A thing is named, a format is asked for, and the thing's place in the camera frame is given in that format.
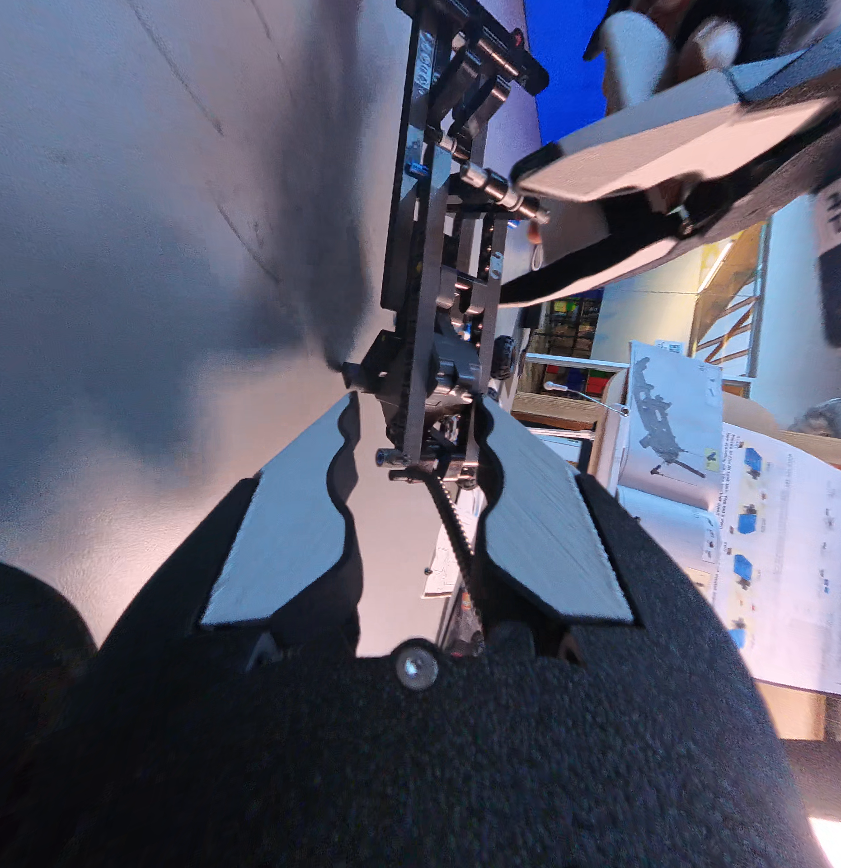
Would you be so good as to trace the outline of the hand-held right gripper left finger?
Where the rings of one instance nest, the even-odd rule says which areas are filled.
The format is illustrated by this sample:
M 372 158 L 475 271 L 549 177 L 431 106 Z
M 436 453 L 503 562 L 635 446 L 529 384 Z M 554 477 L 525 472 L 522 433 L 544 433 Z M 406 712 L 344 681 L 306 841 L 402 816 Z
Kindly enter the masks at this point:
M 337 566 L 359 437 L 359 401 L 350 393 L 263 465 L 202 627 L 263 623 Z

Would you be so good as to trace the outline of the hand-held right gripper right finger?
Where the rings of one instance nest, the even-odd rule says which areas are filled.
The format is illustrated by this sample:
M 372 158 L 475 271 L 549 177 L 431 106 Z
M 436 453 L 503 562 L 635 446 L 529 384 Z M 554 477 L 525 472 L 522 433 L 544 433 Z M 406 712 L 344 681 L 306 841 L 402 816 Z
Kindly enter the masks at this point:
M 633 626 L 635 616 L 578 484 L 578 472 L 489 396 L 476 402 L 476 598 L 503 596 L 541 623 Z

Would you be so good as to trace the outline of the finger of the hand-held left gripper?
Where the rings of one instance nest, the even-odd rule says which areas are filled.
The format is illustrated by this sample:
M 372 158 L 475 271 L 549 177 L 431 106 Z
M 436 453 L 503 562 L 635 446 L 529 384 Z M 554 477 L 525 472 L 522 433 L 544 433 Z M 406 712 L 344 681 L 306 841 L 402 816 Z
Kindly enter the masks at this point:
M 513 186 L 556 201 L 592 202 L 672 179 L 719 179 L 814 125 L 828 95 L 750 103 L 722 71 L 697 76 L 538 149 Z
M 596 244 L 564 255 L 536 271 L 501 286 L 500 305 L 531 307 L 542 302 L 593 290 L 624 275 L 651 266 L 672 252 L 675 233 L 617 233 Z

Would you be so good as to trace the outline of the grey black toy chassis assembly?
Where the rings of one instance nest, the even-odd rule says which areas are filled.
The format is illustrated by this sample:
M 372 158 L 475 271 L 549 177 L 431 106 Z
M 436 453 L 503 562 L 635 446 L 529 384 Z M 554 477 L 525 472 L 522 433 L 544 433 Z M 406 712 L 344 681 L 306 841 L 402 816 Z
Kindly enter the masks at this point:
M 392 481 L 431 494 L 462 574 L 437 642 L 473 615 L 465 578 L 472 549 L 448 486 L 478 487 L 476 402 L 488 395 L 508 224 L 545 221 L 538 199 L 482 165 L 486 132 L 514 86 L 536 96 L 549 75 L 519 28 L 480 2 L 404 1 L 411 20 L 388 220 L 381 308 L 394 314 L 347 387 L 373 395 Z

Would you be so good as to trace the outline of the grey desk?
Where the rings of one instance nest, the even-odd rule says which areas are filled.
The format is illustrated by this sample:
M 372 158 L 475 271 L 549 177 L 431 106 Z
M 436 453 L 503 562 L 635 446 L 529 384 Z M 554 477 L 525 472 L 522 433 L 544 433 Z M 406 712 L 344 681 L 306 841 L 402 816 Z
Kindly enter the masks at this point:
M 393 328 L 411 27 L 395 2 L 0 2 L 0 563 L 96 644 Z

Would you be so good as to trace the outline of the person's left hand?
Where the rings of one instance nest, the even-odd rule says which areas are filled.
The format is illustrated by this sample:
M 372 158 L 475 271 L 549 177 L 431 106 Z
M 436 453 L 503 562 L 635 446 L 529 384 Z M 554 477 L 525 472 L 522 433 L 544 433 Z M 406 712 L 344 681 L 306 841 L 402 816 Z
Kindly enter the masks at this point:
M 733 65 L 742 41 L 740 26 L 719 12 L 698 13 L 695 24 L 686 18 L 697 2 L 632 1 L 630 11 L 647 17 L 664 35 L 672 51 L 666 80 L 681 83 L 710 70 Z

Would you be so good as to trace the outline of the blue plastic bin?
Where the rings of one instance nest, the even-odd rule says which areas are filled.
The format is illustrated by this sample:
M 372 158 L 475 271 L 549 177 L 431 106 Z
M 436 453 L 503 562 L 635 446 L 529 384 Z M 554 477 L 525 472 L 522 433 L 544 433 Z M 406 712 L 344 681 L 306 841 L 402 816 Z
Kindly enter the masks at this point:
M 536 97 L 542 145 L 600 120 L 605 60 L 583 59 L 588 41 L 603 18 L 606 1 L 525 1 L 530 51 L 549 74 Z

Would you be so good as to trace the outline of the toy instruction booklet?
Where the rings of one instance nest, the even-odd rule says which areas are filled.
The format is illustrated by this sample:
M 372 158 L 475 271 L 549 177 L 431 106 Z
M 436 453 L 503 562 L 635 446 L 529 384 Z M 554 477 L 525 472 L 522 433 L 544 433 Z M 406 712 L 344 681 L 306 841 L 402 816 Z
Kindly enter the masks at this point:
M 616 499 L 690 577 L 719 559 L 722 390 L 715 365 L 630 343 Z

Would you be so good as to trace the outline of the printed instruction sheet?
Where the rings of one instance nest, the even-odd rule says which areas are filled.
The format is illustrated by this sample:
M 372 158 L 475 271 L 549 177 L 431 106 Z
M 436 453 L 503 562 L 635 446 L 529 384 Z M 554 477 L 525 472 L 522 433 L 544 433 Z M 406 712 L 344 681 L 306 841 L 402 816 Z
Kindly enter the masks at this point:
M 841 697 L 841 471 L 722 430 L 712 606 L 753 678 Z

